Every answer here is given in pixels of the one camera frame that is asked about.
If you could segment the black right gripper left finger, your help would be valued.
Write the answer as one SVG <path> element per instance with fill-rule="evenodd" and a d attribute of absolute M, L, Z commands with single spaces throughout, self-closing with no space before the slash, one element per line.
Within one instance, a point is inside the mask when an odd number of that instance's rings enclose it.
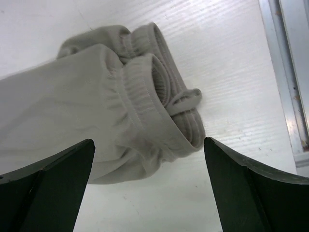
<path fill-rule="evenodd" d="M 95 145 L 83 140 L 0 176 L 2 232 L 71 232 L 90 176 Z"/>

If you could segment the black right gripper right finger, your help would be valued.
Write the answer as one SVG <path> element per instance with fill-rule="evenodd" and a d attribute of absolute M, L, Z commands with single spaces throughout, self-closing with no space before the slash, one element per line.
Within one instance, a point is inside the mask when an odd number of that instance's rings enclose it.
<path fill-rule="evenodd" d="M 307 232 L 309 179 L 207 137 L 204 153 L 224 232 Z"/>

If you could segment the grey trousers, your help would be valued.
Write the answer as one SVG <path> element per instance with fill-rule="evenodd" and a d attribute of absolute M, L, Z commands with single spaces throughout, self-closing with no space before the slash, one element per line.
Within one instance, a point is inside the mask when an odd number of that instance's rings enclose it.
<path fill-rule="evenodd" d="M 91 139 L 89 182 L 152 176 L 203 147 L 199 89 L 188 89 L 155 23 L 66 40 L 57 58 L 0 82 L 0 171 Z"/>

